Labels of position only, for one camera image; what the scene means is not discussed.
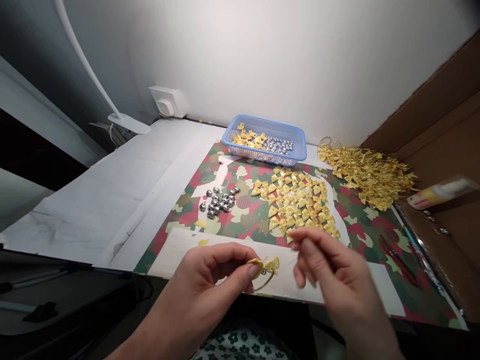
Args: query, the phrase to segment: plastic basket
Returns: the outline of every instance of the plastic basket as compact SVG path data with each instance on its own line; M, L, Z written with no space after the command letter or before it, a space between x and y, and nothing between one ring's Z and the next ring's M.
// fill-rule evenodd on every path
M240 133L240 130L238 130L240 123L245 125L247 133L252 130L257 134L265 133L266 136L279 140L293 141L293 150L289 151L289 155L286 155L233 143L233 134ZM228 145L231 154L234 156L286 167L291 167L298 161L307 158L307 142L305 141L305 133L301 128L253 116L235 116L226 128L221 141Z

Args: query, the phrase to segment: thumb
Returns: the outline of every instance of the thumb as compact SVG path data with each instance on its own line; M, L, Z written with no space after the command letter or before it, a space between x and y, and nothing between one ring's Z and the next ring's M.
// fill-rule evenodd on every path
M233 271L224 282L215 286L216 296L219 301L225 303L228 307L243 292L252 292L252 280L258 275L262 265L259 263L250 263L239 266Z
M337 282L329 262L320 249L309 239L301 242L300 252L304 256L306 264L315 275L323 290L328 289Z

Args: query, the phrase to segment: table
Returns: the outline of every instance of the table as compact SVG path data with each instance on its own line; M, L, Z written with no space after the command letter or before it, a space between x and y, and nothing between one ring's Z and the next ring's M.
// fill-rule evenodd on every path
M162 119L44 199L0 241L10 250L132 271L223 133L216 126ZM304 163L331 168L313 145Z

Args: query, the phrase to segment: left hand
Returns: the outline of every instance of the left hand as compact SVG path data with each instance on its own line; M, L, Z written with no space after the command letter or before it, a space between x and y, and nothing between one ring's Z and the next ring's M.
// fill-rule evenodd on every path
M218 325L234 300L253 292L261 265L236 242L190 249L132 336L110 356L187 359ZM216 286L218 280L228 278Z

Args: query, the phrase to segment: camouflage mat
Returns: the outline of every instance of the camouflage mat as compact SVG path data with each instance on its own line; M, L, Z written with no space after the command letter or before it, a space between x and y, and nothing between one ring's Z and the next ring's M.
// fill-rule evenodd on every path
M228 146L223 146L221 141L213 145L141 257L134 270L136 273L146 274L149 271L172 228L197 229L208 234L287 246L285 237L275 237L269 231L267 201L261 200L259 196L250 196L255 180L271 181L275 167L273 164L245 158L239 158L228 164L222 186L227 189L240 188L240 193L236 196L236 205L229 212L221 211L213 220L207 219L205 229L194 225L199 219L200 201L206 201L207 197L192 197L192 194L197 187L208 184L216 178L216 172L220 167L219 156L228 155L229 152ZM362 204L358 191L347 188L345 182L334 176L329 169L297 163L291 170L302 170L312 176L322 176L329 182L333 189L334 207L343 218L350 246L364 255L367 261L386 266L405 310L406 317L399 317L400 319L460 327L452 307L436 287L432 286L420 267L409 240L391 209L378 212ZM390 240L397 254L415 272L422 288L411 284L392 258L383 252L377 240L380 234Z

